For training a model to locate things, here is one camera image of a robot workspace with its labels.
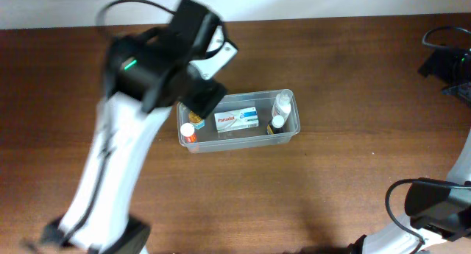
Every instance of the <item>black cable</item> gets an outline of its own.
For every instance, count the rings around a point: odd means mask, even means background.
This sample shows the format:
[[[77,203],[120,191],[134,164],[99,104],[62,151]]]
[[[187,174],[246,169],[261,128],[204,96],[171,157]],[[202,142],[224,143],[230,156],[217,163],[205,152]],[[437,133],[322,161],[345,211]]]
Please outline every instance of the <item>black cable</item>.
[[[112,1],[110,2],[109,4],[107,4],[106,6],[104,6],[99,12],[98,14],[96,14],[96,19],[95,19],[95,22],[96,22],[96,30],[98,30],[98,32],[103,35],[105,38],[107,39],[112,39],[114,38],[115,36],[113,34],[111,34],[109,31],[106,30],[106,27],[105,27],[105,15],[107,13],[107,11],[117,5],[117,4],[123,4],[123,3],[142,3],[142,4],[149,4],[149,5],[152,5],[153,7],[156,7],[156,8],[159,8],[163,11],[166,11],[167,13],[169,14],[172,14],[174,15],[175,14],[175,11],[172,11],[170,9],[168,9],[167,7],[164,7],[160,4],[157,4],[153,1],[148,1],[148,0],[116,0],[116,1]],[[213,57],[214,55],[216,55],[218,52],[221,51],[222,47],[224,46],[224,43],[227,41],[227,29],[226,29],[226,26],[224,25],[224,23],[221,21],[219,26],[221,26],[221,30],[222,30],[222,37],[223,37],[223,41],[222,41],[222,44],[219,48],[213,50],[213,51],[210,51],[210,52],[207,52],[206,53],[206,59],[209,59],[211,57]]]
[[[454,27],[454,26],[437,27],[437,28],[429,30],[427,33],[425,33],[424,37],[422,38],[422,44],[429,47],[429,48],[432,48],[432,49],[447,50],[447,51],[459,50],[460,52],[465,52],[465,53],[470,52],[469,50],[466,50],[466,49],[460,49],[460,48],[455,48],[455,47],[451,47],[451,46],[437,45],[437,44],[427,42],[427,39],[433,33],[438,32],[438,31],[442,31],[442,30],[449,30],[449,29],[454,29],[454,30],[461,31],[461,32],[464,32],[464,33],[467,33],[467,34],[471,35],[471,31],[469,31],[467,29],[464,29],[464,28],[461,28],[461,27]]]
[[[413,230],[405,227],[403,224],[401,224],[399,221],[397,221],[396,217],[392,213],[391,205],[390,205],[389,200],[391,199],[392,191],[396,187],[401,186],[402,184],[414,184],[414,183],[424,184],[424,185],[428,185],[428,186],[435,186],[435,187],[439,187],[439,188],[459,188],[459,189],[469,189],[469,190],[471,190],[471,186],[462,186],[462,185],[454,185],[454,184],[446,184],[446,183],[435,183],[435,182],[432,182],[432,181],[421,180],[421,179],[398,180],[388,188],[388,191],[386,192],[385,205],[386,205],[386,211],[388,212],[389,217],[391,218],[393,223],[395,223],[400,229],[404,230],[407,233],[410,233],[412,236],[416,236],[419,239],[419,244],[411,252],[411,254],[415,254],[415,253],[419,252],[420,248],[425,244],[425,239],[420,234],[418,234],[418,233],[414,232]]]
[[[113,6],[117,5],[117,4],[123,4],[123,3],[142,3],[142,4],[149,4],[149,5],[152,5],[153,7],[156,7],[156,8],[159,8],[163,11],[166,11],[167,13],[170,13],[170,14],[175,14],[175,11],[172,11],[170,9],[168,9],[167,7],[164,7],[160,4],[157,4],[157,3],[154,3],[153,1],[148,1],[148,0],[116,0],[116,1],[112,1],[110,2],[109,4],[105,5],[99,12],[98,14],[96,14],[96,26],[97,26],[97,30],[100,34],[104,35],[106,38],[113,38],[114,36],[108,32],[106,29],[105,29],[105,15],[106,15],[106,12]]]
[[[100,188],[102,187],[102,181],[103,177],[106,172],[107,168],[107,162],[110,158],[110,156],[113,154],[113,150],[110,150],[110,141],[111,138],[113,137],[112,133],[112,119],[111,119],[111,112],[108,109],[108,99],[109,97],[106,97],[106,101],[103,103],[103,115],[105,116],[105,119],[107,119],[105,126],[102,128],[102,130],[105,130],[105,141],[103,143],[102,151],[100,152],[99,155],[102,155],[102,162],[99,165],[99,172],[98,172],[98,177],[95,182],[95,186],[93,187],[93,193],[92,197],[90,199],[90,202],[88,203],[87,208],[85,209],[85,213],[80,217],[80,220],[75,224],[75,226],[70,229],[67,234],[64,235],[62,238],[62,241],[60,242],[61,246],[64,246],[65,244],[68,243],[68,241],[74,236],[74,234],[83,227],[83,225],[87,222],[88,217],[91,214],[91,211],[93,210],[93,207],[95,206],[96,203],[96,198],[98,197],[98,193],[100,191]]]

